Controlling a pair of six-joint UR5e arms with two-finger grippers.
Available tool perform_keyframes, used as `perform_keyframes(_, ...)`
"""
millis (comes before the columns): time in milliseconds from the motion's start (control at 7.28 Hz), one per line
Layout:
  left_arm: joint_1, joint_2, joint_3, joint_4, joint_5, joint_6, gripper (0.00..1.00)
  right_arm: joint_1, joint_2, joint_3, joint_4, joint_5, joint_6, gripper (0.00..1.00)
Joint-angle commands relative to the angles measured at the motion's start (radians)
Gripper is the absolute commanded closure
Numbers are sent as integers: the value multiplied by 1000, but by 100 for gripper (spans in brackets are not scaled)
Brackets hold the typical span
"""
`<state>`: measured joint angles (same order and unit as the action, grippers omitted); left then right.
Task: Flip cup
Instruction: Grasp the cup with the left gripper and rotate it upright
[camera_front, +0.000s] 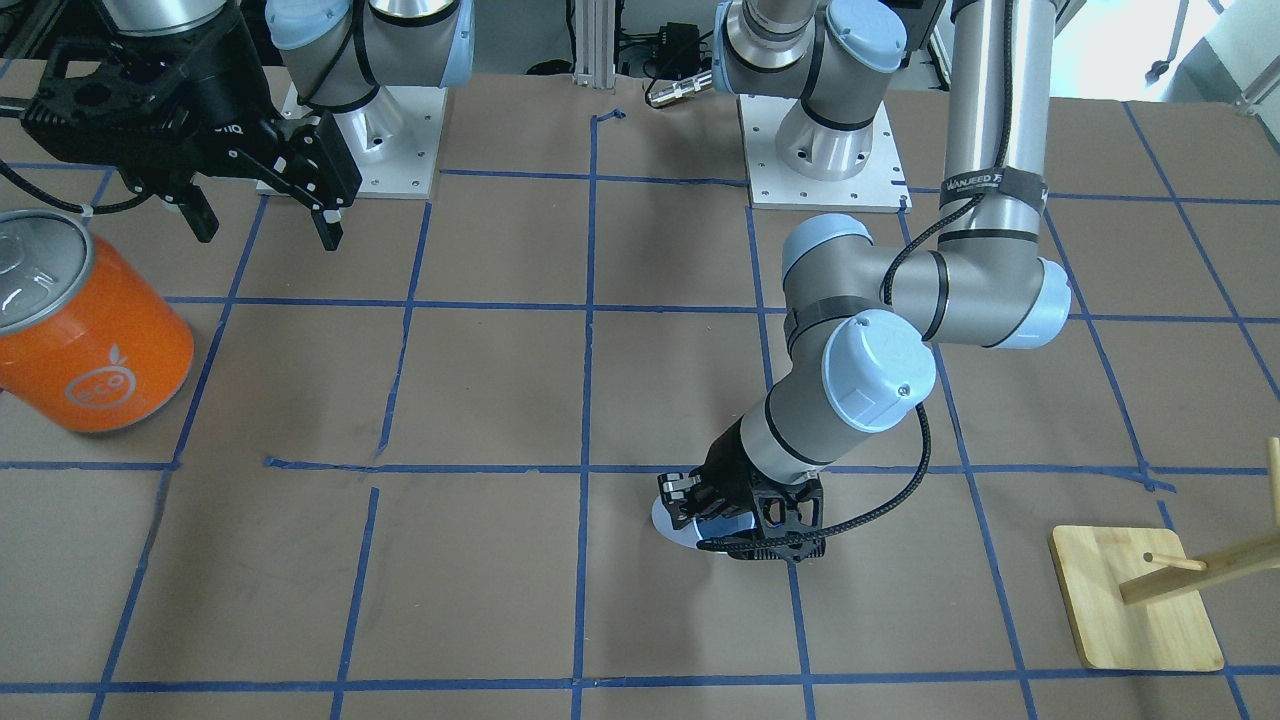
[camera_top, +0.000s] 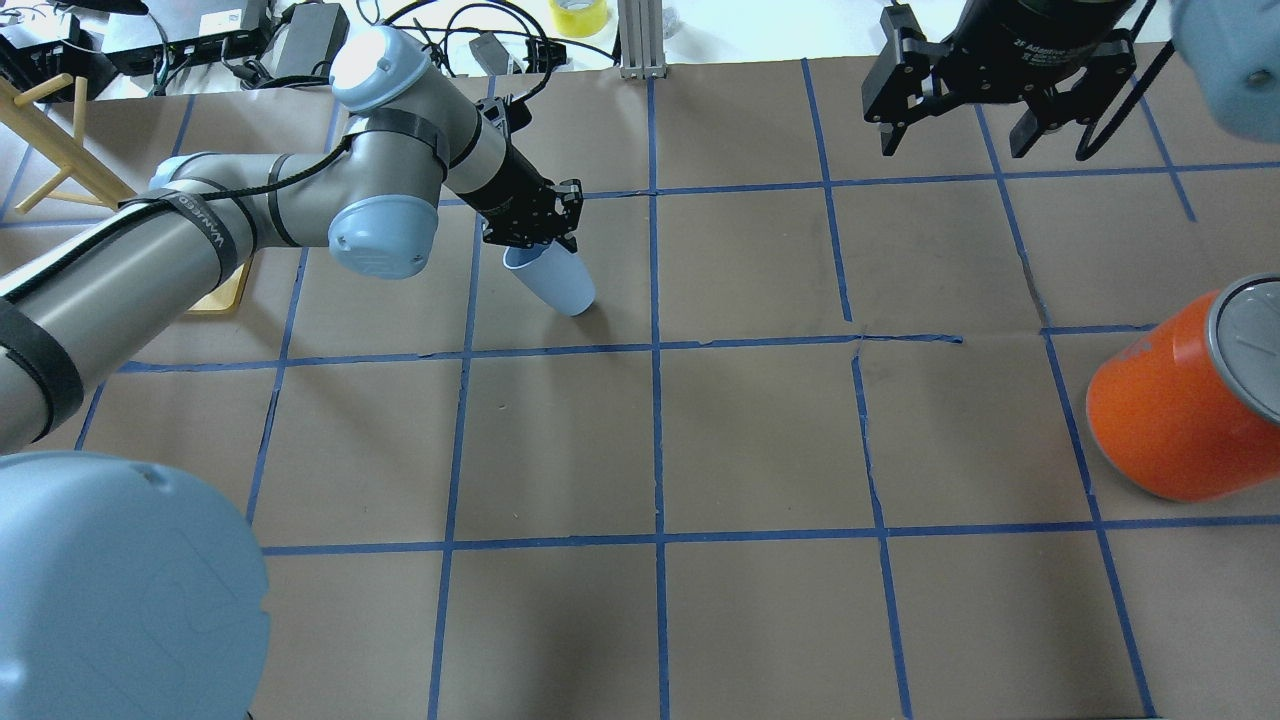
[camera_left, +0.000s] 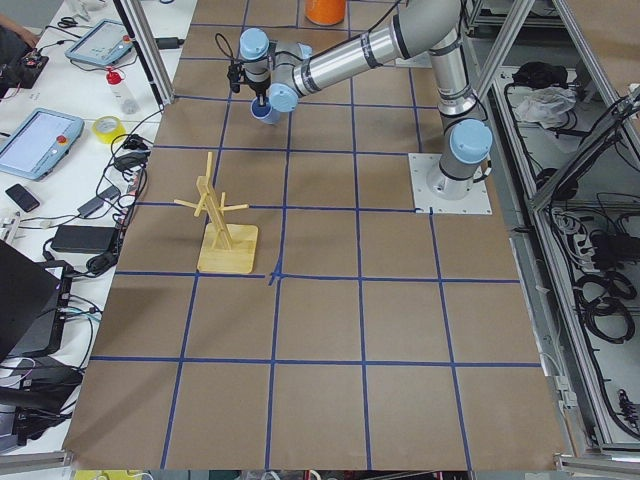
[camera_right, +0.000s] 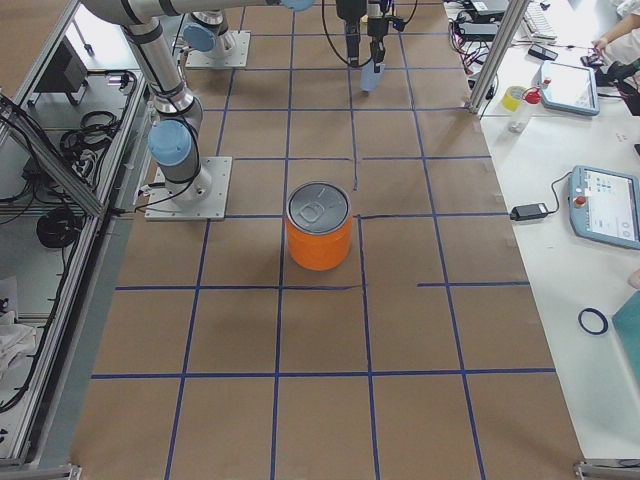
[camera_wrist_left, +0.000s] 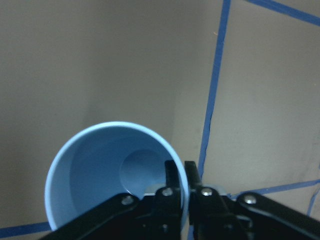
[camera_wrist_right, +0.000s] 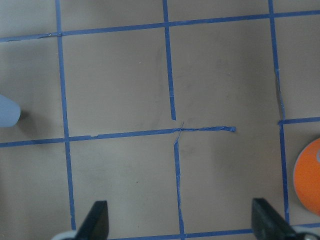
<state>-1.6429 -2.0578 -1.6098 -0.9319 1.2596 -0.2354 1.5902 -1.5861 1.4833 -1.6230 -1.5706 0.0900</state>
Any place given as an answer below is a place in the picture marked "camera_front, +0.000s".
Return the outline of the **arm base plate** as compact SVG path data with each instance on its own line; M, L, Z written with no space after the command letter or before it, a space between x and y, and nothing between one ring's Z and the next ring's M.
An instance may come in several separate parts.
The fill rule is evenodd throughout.
M325 90L320 99L367 101L337 113L362 184L360 199L430 199L445 120L448 88L375 86Z
M860 129L813 120L800 101L739 97L755 209L896 213L913 208L884 104Z

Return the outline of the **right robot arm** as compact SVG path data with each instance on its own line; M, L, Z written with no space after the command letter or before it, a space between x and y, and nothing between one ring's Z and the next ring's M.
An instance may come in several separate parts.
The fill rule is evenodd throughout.
M257 181L314 219L326 250L372 170L420 161L421 135L393 88L466 85L471 1L269 1L265 20L302 106L287 117L236 1L99 1L108 32L59 38L35 94L3 115L60 161L114 167L195 237L219 220L197 176Z

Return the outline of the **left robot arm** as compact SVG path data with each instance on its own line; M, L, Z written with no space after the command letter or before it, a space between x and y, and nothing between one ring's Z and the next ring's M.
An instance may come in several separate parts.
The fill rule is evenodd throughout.
M955 1L957 38L940 219L902 249L859 220L822 214L783 243L790 372L709 447L700 466L658 479L653 527L668 541L740 560L799 562L900 506L931 460L931 342L1038 348L1070 309L1065 270L1041 256L1044 145L1056 1ZM844 179L908 46L881 1L727 1L717 10L713 85L795 101L787 164ZM826 525L819 474L914 413L922 457L881 506Z

